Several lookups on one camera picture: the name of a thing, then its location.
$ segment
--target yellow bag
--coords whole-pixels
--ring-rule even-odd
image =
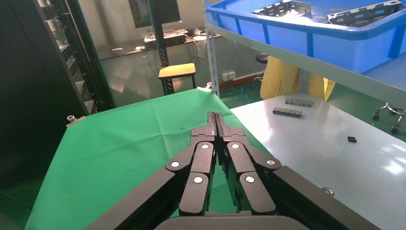
[[[269,99],[296,92],[299,86],[300,68],[269,56],[261,85],[261,98]],[[308,91],[326,101],[333,91],[335,82],[311,73]]]

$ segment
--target blue storage crate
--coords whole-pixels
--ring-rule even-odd
[[[209,23],[250,39],[363,73],[406,52],[406,10],[364,27],[317,23],[309,17],[277,18],[252,14],[280,0],[223,0],[206,8]],[[382,0],[305,0],[313,15],[355,9]]]

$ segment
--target white tabletop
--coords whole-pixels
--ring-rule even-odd
[[[337,200],[377,227],[406,229],[406,143],[311,95],[288,97],[315,104],[287,105],[280,96],[231,111],[282,165],[333,189]],[[274,107],[303,114],[275,115]]]

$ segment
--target black metal rack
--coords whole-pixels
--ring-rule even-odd
[[[64,2],[0,1],[0,187],[46,173],[67,116],[115,107],[95,53],[80,41],[89,38],[79,36]]]

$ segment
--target stool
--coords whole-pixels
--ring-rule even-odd
[[[173,94],[175,90],[173,89],[173,78],[182,77],[192,77],[193,88],[196,89],[196,82],[194,81],[194,75],[196,74],[196,69],[194,63],[167,66],[162,67],[159,71],[159,79],[162,81],[162,88],[164,90],[164,95]]]
[[[264,53],[259,53],[255,56],[255,59],[257,60],[257,62],[262,63],[262,64],[267,64],[268,63],[268,59],[269,59],[269,55],[264,54]]]

